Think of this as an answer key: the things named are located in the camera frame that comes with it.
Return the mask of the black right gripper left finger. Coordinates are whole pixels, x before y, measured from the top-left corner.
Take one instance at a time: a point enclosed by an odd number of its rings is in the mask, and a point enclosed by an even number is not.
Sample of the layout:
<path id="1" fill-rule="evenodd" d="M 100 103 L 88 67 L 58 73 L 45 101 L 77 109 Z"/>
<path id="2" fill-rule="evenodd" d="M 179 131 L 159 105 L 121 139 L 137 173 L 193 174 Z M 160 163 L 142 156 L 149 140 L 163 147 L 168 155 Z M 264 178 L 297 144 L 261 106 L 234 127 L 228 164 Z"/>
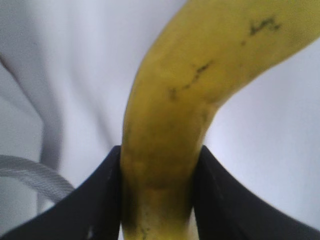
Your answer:
<path id="1" fill-rule="evenodd" d="M 2 240 L 116 240 L 121 218 L 120 146 L 55 206 L 10 230 Z"/>

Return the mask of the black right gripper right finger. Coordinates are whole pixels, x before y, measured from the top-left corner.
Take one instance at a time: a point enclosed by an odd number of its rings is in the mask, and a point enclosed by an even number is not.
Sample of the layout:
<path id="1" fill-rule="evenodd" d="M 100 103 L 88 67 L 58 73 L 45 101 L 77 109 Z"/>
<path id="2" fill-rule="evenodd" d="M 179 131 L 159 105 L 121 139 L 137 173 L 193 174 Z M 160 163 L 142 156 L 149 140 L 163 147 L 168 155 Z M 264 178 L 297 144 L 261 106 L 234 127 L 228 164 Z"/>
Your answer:
<path id="1" fill-rule="evenodd" d="M 266 203 L 237 181 L 203 146 L 192 203 L 201 240 L 318 240 L 319 230 Z"/>

